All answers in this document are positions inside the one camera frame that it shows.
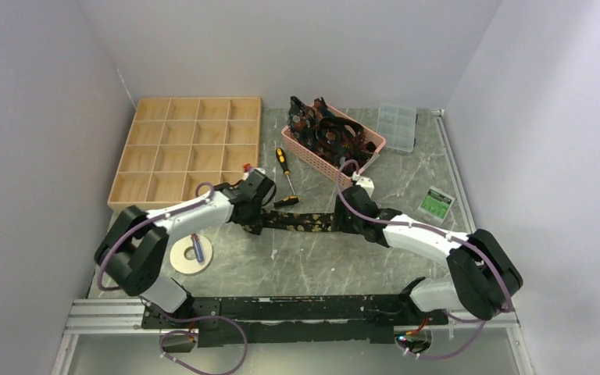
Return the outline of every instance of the gray marble surface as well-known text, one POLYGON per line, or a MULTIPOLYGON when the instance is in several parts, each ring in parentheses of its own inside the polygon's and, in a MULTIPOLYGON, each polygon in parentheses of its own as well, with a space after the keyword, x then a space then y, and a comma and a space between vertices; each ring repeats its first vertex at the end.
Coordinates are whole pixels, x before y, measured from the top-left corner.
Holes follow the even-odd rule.
MULTIPOLYGON (((291 194, 286 177, 274 157, 283 146, 281 130, 286 109, 265 109, 262 116, 259 165, 277 183, 277 198, 291 194)), ((375 130, 377 109, 342 109, 375 130)), ((429 186, 458 197, 445 158, 440 134, 429 111, 419 111, 417 146, 402 155, 383 149, 366 171, 375 183, 373 200, 380 207, 399 209, 416 220, 430 218, 417 210, 429 186)), ((334 182, 287 153, 293 186, 301 199, 286 210, 294 213, 334 211, 334 182)), ((439 227, 465 231, 465 218, 457 199, 439 227)), ((238 225, 211 227, 205 235, 215 249, 211 266, 198 276, 185 276, 170 265, 162 271, 182 283, 195 296, 347 295, 398 293, 416 277, 443 277, 447 269, 406 250, 384 248, 352 234, 304 233, 264 229, 255 236, 238 225)), ((108 285, 113 282, 105 277, 108 285)), ((89 298, 122 298, 122 291, 103 292, 93 285, 89 298)))

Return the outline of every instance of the screwdriver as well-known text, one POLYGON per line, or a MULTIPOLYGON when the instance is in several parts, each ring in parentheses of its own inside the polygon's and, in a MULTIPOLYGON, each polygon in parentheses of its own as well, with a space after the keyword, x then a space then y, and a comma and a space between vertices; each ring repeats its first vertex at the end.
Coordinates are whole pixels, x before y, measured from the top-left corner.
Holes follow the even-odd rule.
POLYGON ((276 209, 278 209, 278 208, 280 208, 280 207, 286 207, 287 205, 294 205, 294 204, 296 204, 296 203, 298 203, 298 202, 300 202, 300 199, 299 199, 297 196, 295 196, 295 195, 292 195, 292 196, 290 196, 290 197, 286 197, 286 198, 284 198, 284 199, 280 199, 280 200, 279 200, 279 201, 277 201, 277 202, 274 202, 274 203, 273 203, 273 206, 274 206, 276 209))
POLYGON ((284 154, 284 150, 282 150, 281 147, 278 147, 277 150, 275 150, 275 156, 277 157, 277 161, 280 162, 281 169, 286 175, 286 178, 288 180, 288 186, 291 187, 293 196, 297 199, 298 197, 296 196, 295 189, 293 188, 293 184, 291 183, 291 172, 288 170, 288 164, 286 163, 286 154, 284 154))

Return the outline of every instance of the clear plastic storage box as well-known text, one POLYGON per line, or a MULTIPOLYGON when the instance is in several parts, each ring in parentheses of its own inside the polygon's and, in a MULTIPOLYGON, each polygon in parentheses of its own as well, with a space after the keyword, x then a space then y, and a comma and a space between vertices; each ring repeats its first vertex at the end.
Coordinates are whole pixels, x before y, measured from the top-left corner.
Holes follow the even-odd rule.
POLYGON ((385 137, 386 148, 411 152, 415 147, 417 110, 393 104, 381 104, 378 109, 377 133, 385 137))

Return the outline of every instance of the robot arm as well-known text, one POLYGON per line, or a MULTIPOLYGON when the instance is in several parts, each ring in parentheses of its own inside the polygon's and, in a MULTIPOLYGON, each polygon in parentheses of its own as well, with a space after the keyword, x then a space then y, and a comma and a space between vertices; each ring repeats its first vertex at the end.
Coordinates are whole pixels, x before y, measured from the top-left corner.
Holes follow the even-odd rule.
MULTIPOLYGON (((142 212, 135 206, 123 211, 105 240, 95 253, 95 261, 102 263, 105 254, 126 231, 142 221, 162 215, 162 219, 141 228, 134 239, 121 245, 106 265, 106 272, 130 296, 141 296, 170 313, 173 317, 193 316, 191 294, 170 277, 160 273, 166 249, 176 241, 203 228, 233 222, 255 225, 260 221, 263 198, 273 186, 272 180, 255 171, 238 186, 221 184, 204 205, 171 216, 171 212, 206 200, 207 195, 180 203, 167 209, 142 212)), ((447 266, 451 276, 440 280, 418 279, 400 295, 410 298, 419 311, 428 313, 435 309, 467 309, 482 320, 489 320, 505 303, 505 297, 493 280, 491 271, 480 264, 481 259, 463 245, 448 238, 459 238, 475 244, 495 264, 503 276, 510 294, 523 284, 512 263, 507 259, 493 236, 485 230, 474 234, 448 232, 447 238, 421 228, 421 224, 394 209, 378 209, 359 186, 343 191, 346 202, 357 212, 379 220, 417 223, 417 226, 392 226, 370 223, 354 216, 339 199, 335 203, 334 230, 360 234, 367 241, 385 247, 404 248, 447 266)))

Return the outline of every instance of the pink plastic basket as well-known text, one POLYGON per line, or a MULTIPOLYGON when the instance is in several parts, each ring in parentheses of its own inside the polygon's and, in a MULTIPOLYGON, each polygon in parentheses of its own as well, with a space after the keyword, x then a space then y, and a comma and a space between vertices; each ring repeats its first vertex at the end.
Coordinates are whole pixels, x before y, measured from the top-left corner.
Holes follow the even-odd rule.
MULTIPOLYGON (((351 117, 346 116, 345 113, 339 112, 332 105, 329 105, 328 108, 330 108, 330 111, 332 111, 332 113, 334 113, 335 116, 340 116, 355 121, 351 117)), ((385 146, 385 138, 382 137, 380 134, 374 132, 370 128, 365 127, 364 125, 362 125, 362 127, 364 127, 364 130, 366 132, 366 140, 372 141, 376 145, 376 151, 373 153, 373 157, 378 157, 378 152, 380 152, 383 146, 385 146)), ((300 145, 295 140, 295 138, 293 138, 293 135, 291 134, 291 131, 288 129, 287 126, 285 126, 284 129, 281 131, 281 136, 284 139, 284 146, 288 151, 293 152, 305 163, 316 168, 325 177, 334 180, 334 177, 337 176, 337 168, 335 166, 332 166, 325 160, 321 159, 317 154, 311 152, 305 146, 300 145)), ((364 166, 360 166, 360 170, 358 171, 358 173, 362 174, 362 172, 364 172, 363 167, 364 166)), ((341 185, 342 189, 346 189, 347 187, 351 186, 352 183, 350 177, 346 176, 343 173, 340 173, 339 184, 341 185)))

